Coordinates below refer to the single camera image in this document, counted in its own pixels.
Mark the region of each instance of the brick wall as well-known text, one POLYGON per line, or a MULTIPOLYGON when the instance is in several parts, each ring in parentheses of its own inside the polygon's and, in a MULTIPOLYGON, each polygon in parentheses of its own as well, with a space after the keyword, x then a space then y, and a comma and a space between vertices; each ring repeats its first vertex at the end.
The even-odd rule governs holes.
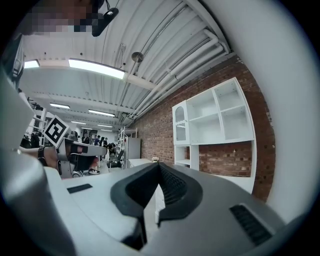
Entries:
MULTIPOLYGON (((154 156, 174 163, 172 107, 225 80, 236 77, 250 107, 257 140, 257 168, 253 194, 267 200, 275 170, 275 136, 264 96, 242 61, 234 56, 188 82, 138 119, 141 158, 154 156)), ((251 142, 200 145, 200 171, 228 176, 250 176, 251 142)))

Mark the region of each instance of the black chair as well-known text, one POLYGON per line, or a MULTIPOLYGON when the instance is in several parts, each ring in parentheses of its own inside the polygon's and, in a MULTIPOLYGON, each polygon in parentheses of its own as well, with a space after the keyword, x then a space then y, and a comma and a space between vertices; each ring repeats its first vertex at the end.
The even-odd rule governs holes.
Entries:
POLYGON ((116 167, 121 168, 122 167, 121 158, 124 152, 125 152, 124 150, 121 150, 117 157, 110 157, 109 162, 106 163, 108 168, 116 168, 116 167))

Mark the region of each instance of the round ceiling fixture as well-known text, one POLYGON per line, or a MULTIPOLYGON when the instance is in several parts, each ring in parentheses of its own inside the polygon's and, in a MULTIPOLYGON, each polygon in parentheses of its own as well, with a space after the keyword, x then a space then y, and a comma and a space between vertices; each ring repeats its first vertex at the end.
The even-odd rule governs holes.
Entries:
POLYGON ((141 52, 136 51, 136 52, 132 53, 131 59, 134 62, 140 63, 140 62, 142 62, 144 60, 144 55, 141 52))

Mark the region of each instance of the person's hand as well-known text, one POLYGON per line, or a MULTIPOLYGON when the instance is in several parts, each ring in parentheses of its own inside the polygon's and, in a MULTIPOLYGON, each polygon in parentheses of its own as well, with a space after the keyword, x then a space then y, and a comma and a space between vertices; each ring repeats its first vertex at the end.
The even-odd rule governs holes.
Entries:
MULTIPOLYGON (((71 145, 66 145, 65 146, 65 152, 66 155, 69 156, 70 155, 70 150, 71 150, 71 145)), ((78 153, 82 152, 82 147, 78 146, 77 147, 77 151, 78 153)), ((55 147, 45 147, 44 148, 44 158, 46 161, 46 164, 48 165, 48 167, 54 168, 58 170, 58 155, 57 155, 57 151, 55 149, 55 147)), ((96 157, 91 166, 90 169, 93 169, 94 167, 96 167, 98 165, 98 161, 99 159, 96 157)))

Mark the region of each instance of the black and white square tag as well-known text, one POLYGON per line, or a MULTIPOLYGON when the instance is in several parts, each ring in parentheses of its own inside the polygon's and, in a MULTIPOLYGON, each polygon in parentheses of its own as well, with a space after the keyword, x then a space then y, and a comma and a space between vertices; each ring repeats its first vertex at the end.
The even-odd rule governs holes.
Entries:
POLYGON ((69 126, 55 115, 47 125, 44 136, 57 148, 68 129, 69 126))

